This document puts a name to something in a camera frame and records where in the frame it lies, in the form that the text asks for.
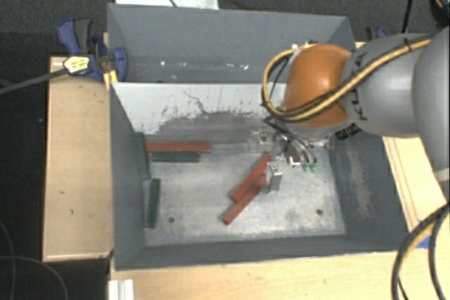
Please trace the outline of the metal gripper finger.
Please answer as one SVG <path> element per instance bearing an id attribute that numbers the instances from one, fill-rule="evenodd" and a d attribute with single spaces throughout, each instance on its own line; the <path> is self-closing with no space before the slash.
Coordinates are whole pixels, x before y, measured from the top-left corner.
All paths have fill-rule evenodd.
<path id="1" fill-rule="evenodd" d="M 281 180 L 283 177 L 282 170 L 278 167 L 276 162 L 270 162 L 268 167 L 269 172 L 269 189 L 271 192 L 277 192 L 281 187 Z"/>

